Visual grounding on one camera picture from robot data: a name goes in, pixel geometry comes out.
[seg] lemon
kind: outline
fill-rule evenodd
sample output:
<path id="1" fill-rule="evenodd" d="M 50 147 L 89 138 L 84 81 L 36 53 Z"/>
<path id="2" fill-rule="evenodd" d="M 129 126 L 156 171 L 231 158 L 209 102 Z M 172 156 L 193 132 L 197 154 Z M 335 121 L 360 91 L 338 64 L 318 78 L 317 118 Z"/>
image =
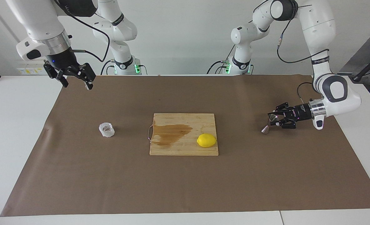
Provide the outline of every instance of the lemon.
<path id="1" fill-rule="evenodd" d="M 196 141 L 201 147 L 203 148 L 209 148 L 211 146 L 213 146 L 217 140 L 215 139 L 215 137 L 211 134 L 201 134 L 197 141 Z"/>

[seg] wooden cutting board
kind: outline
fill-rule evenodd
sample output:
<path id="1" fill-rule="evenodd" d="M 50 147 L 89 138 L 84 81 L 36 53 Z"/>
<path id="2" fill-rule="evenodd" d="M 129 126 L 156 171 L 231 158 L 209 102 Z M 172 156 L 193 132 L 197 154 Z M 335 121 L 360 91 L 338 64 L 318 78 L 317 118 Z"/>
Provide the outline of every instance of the wooden cutting board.
<path id="1" fill-rule="evenodd" d="M 217 139 L 214 114 L 155 113 L 150 155 L 218 156 L 218 143 L 203 148 L 196 142 L 204 133 Z"/>

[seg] brown stain on cutting board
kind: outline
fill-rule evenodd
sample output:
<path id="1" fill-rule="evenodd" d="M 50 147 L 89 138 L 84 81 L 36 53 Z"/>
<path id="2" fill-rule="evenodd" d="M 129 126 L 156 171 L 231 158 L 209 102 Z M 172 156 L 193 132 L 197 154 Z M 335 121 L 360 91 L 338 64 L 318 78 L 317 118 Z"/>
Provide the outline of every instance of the brown stain on cutting board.
<path id="1" fill-rule="evenodd" d="M 153 136 L 159 135 L 160 140 L 156 143 L 160 146 L 171 146 L 182 137 L 189 134 L 192 127 L 185 124 L 153 126 Z"/>

